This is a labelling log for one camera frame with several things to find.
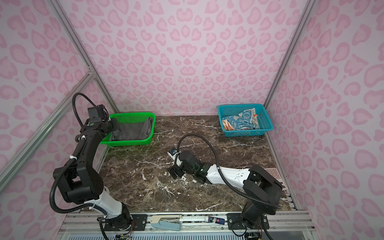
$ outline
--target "towel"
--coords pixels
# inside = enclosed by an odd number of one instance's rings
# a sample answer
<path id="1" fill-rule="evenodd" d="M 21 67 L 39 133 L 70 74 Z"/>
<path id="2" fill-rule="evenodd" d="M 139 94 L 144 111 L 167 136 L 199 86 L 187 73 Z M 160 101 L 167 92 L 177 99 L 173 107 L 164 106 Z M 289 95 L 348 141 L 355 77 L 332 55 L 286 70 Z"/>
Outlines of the towel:
<path id="1" fill-rule="evenodd" d="M 119 123 L 119 129 L 112 132 L 111 141 L 143 140 L 152 132 L 153 118 L 144 122 Z"/>
<path id="2" fill-rule="evenodd" d="M 227 116 L 222 119 L 225 130 L 246 130 L 246 129 L 260 129 L 257 121 L 256 109 L 248 109 L 239 113 L 237 116 Z"/>

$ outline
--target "plastic basket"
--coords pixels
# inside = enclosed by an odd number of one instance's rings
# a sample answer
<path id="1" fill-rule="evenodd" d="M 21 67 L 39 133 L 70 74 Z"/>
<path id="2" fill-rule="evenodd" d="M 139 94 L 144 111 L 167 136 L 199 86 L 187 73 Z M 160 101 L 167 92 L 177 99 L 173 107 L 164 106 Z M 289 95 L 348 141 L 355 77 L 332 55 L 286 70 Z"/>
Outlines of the plastic basket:
<path id="1" fill-rule="evenodd" d="M 112 133 L 108 134 L 100 144 L 112 146 L 146 145 L 150 144 L 155 130 L 156 116 L 153 113 L 116 113 L 111 114 L 110 118 L 117 118 L 119 123 L 144 122 L 147 118 L 153 118 L 152 131 L 148 138 L 143 140 L 110 141 Z"/>
<path id="2" fill-rule="evenodd" d="M 259 122 L 260 129 L 250 130 L 232 130 L 228 131 L 224 129 L 223 117 L 238 115 L 244 110 L 255 108 L 257 114 L 257 121 Z M 261 104 L 233 104 L 233 105 L 220 105 L 218 107 L 218 117 L 220 120 L 221 129 L 223 129 L 226 137 L 239 137 L 239 136 L 259 136 L 264 133 L 273 130 L 272 121 Z"/>

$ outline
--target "green basket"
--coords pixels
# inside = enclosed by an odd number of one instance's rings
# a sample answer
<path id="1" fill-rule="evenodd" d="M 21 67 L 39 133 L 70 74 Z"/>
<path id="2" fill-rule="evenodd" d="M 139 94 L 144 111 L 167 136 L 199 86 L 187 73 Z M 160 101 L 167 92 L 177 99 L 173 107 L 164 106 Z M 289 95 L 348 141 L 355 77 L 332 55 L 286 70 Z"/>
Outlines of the green basket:
<path id="1" fill-rule="evenodd" d="M 100 144 L 113 146 L 129 146 L 129 145 L 147 145 L 151 143 L 153 131 L 155 130 L 156 116 L 153 113 L 116 113 L 111 114 L 110 118 L 117 118 L 119 123 L 144 122 L 147 118 L 153 118 L 152 131 L 148 138 L 143 140 L 126 140 L 126 141 L 110 141 L 112 133 L 108 134 Z"/>

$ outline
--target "stapler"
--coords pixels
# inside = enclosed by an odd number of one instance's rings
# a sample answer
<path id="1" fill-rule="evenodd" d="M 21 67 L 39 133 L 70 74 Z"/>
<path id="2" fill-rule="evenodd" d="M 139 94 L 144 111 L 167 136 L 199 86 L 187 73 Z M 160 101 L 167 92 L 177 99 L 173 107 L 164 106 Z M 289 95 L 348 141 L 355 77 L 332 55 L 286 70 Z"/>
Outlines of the stapler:
<path id="1" fill-rule="evenodd" d="M 166 230 L 180 231 L 181 215 L 154 215 L 151 216 L 151 226 Z"/>

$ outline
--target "blue basket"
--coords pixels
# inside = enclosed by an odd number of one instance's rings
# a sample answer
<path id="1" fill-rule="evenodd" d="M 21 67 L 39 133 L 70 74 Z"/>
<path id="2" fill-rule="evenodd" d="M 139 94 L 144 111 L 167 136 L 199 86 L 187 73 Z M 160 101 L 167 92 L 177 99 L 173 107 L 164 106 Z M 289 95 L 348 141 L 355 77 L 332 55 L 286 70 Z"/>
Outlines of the blue basket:
<path id="1" fill-rule="evenodd" d="M 257 121 L 259 122 L 260 129 L 250 130 L 232 130 L 228 131 L 224 129 L 223 117 L 238 115 L 244 110 L 251 108 L 256 109 Z M 226 137 L 239 137 L 239 136 L 259 136 L 264 133 L 273 130 L 272 121 L 261 104 L 233 104 L 233 105 L 220 105 L 218 107 L 218 117 L 220 120 L 221 129 L 223 129 Z"/>

